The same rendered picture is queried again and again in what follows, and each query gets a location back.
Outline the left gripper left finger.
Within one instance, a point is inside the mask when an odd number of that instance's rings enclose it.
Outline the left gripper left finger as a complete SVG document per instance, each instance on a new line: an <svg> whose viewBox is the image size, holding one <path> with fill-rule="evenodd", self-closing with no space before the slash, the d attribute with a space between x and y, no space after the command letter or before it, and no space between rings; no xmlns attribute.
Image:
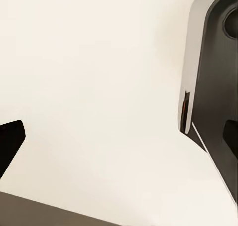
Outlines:
<svg viewBox="0 0 238 226"><path fill-rule="evenodd" d="M0 125L0 179L26 139L21 120Z"/></svg>

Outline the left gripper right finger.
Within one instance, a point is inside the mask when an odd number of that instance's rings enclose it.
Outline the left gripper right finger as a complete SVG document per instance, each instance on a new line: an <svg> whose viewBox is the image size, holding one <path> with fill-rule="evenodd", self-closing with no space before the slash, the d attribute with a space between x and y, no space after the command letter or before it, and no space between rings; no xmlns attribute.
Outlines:
<svg viewBox="0 0 238 226"><path fill-rule="evenodd" d="M238 160L238 122L227 120L222 137Z"/></svg>

